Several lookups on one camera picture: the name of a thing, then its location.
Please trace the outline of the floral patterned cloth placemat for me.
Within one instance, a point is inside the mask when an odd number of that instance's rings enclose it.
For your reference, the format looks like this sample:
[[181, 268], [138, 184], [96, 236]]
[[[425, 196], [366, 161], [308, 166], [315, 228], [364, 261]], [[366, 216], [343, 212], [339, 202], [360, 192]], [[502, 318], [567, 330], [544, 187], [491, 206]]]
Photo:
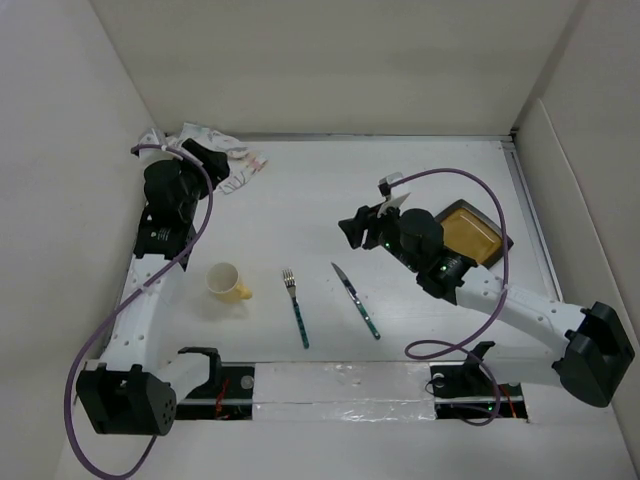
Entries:
[[188, 140], [195, 141], [209, 151], [227, 156], [230, 175], [216, 187], [215, 193], [218, 196], [230, 195], [244, 187], [268, 162], [262, 152], [250, 148], [237, 138], [189, 122], [185, 122], [181, 131], [176, 134], [165, 134], [157, 128], [149, 128], [138, 138], [138, 143], [185, 149]]

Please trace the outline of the fork with teal handle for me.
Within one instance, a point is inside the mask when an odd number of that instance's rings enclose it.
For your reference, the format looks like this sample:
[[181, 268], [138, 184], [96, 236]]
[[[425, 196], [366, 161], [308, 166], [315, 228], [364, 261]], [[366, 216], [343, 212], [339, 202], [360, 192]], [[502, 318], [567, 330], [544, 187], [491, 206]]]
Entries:
[[306, 327], [304, 324], [304, 320], [301, 314], [300, 305], [297, 299], [297, 285], [296, 280], [291, 269], [284, 269], [282, 271], [282, 278], [285, 285], [285, 288], [290, 296], [293, 311], [296, 317], [296, 322], [298, 326], [298, 330], [300, 333], [302, 345], [304, 349], [310, 348], [310, 342], [308, 338], [308, 334], [306, 331]]

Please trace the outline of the yellow ceramic mug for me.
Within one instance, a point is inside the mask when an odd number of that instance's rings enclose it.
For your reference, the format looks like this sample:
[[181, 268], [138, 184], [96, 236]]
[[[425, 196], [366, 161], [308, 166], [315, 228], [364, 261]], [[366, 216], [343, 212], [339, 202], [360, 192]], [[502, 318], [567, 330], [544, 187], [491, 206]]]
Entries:
[[253, 297], [253, 292], [244, 284], [233, 264], [222, 262], [213, 265], [205, 280], [209, 292], [223, 303], [235, 304]]

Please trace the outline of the square black yellow plate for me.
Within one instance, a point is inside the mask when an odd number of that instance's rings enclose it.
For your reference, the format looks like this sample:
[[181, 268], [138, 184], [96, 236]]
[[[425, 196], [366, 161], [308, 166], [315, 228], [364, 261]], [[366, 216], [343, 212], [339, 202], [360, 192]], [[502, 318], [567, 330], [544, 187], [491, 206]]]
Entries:
[[459, 199], [435, 216], [444, 245], [490, 269], [504, 257], [501, 228], [486, 214]]

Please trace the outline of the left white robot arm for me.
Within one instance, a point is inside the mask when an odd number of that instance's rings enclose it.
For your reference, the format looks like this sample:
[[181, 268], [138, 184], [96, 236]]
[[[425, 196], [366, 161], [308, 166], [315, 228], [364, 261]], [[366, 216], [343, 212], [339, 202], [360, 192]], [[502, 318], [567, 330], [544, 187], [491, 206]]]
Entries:
[[228, 178], [227, 156], [187, 139], [176, 154], [144, 169], [145, 206], [123, 289], [123, 309], [95, 368], [79, 374], [76, 392], [101, 435], [164, 436], [178, 404], [196, 391], [212, 396], [222, 387], [222, 365], [212, 347], [183, 347], [160, 361], [172, 299], [187, 269], [197, 206]]

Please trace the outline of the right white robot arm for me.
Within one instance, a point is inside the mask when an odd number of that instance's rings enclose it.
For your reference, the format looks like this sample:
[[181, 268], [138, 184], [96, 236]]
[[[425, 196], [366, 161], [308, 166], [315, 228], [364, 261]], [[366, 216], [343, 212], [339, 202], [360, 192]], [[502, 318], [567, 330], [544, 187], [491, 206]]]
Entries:
[[363, 206], [338, 226], [354, 249], [383, 247], [415, 273], [430, 296], [496, 314], [546, 347], [539, 356], [509, 356], [494, 342], [480, 341], [464, 361], [433, 367], [437, 397], [478, 397], [492, 394], [496, 384], [537, 383], [561, 387], [593, 407], [611, 403], [635, 352], [610, 306], [564, 304], [506, 285], [472, 258], [448, 248], [442, 225], [423, 209]]

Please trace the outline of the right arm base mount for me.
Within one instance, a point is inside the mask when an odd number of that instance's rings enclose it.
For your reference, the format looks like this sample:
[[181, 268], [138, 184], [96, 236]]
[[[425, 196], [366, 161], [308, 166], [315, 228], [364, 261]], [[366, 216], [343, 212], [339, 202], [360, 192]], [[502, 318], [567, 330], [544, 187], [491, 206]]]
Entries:
[[528, 419], [521, 386], [499, 384], [497, 400], [489, 376], [469, 356], [458, 362], [432, 363], [430, 371], [431, 379], [425, 391], [434, 398], [437, 420], [456, 419], [477, 424], [493, 414], [497, 419]]

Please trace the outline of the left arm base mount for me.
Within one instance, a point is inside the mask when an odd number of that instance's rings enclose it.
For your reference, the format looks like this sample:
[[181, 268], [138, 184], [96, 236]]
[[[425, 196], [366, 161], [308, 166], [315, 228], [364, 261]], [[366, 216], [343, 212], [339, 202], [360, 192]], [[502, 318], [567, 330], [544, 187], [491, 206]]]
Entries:
[[185, 347], [179, 354], [208, 358], [210, 378], [192, 390], [177, 406], [177, 420], [245, 421], [252, 419], [254, 363], [223, 363], [209, 347]]

